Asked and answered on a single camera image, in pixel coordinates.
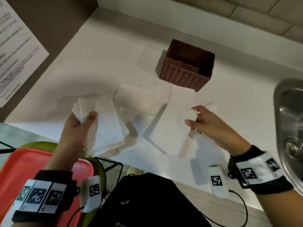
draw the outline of floor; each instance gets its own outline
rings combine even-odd
[[[19,147],[29,142],[35,141],[52,141],[46,137],[36,135],[34,133],[10,126],[5,123],[0,123],[0,141],[11,145],[13,147]],[[7,149],[8,147],[0,144],[0,149]],[[0,168],[3,163],[6,161],[9,154],[0,155]],[[111,166],[111,163],[102,162],[104,167]],[[123,170],[121,178],[126,176],[127,165],[123,165]],[[107,185],[106,189],[108,192],[112,191],[117,184],[119,176],[120,166],[115,167],[114,169],[106,173],[107,176]],[[220,199],[214,195],[189,187],[187,185],[181,184],[179,182],[174,182],[178,189],[197,207],[202,211],[207,217],[214,220],[215,222],[230,227],[242,226],[245,220],[245,209],[244,205],[233,202],[226,199]],[[263,211],[248,207],[248,223],[247,227],[269,227],[269,223],[266,215]]]

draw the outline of red tray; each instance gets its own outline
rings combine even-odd
[[[33,179],[36,173],[43,169],[52,152],[32,148],[19,148],[15,150],[4,163],[0,171],[0,213],[17,197],[28,179]],[[79,184],[83,179],[94,175],[92,164],[79,159],[73,166],[73,180]],[[74,198],[71,208],[59,217],[58,227],[66,227],[74,212],[80,208],[80,198]],[[70,226],[77,226],[81,212],[78,212]]]

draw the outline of left hand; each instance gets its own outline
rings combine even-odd
[[[80,124],[72,113],[66,120],[60,141],[44,170],[72,170],[80,158],[87,133],[96,120],[97,113],[91,112],[86,121]]]

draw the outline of brown plastic basket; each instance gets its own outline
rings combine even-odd
[[[173,39],[160,79],[198,92],[211,78],[214,57],[214,53]]]

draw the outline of hand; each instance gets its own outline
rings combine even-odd
[[[241,155],[250,149],[251,144],[248,141],[206,107],[196,106],[192,109],[200,114],[196,121],[185,120],[191,130],[196,129],[199,133],[204,133],[232,156]]]
[[[86,121],[80,124],[72,113],[66,120],[60,141],[45,170],[72,170],[80,158],[87,133],[96,120],[97,113],[91,112]]]

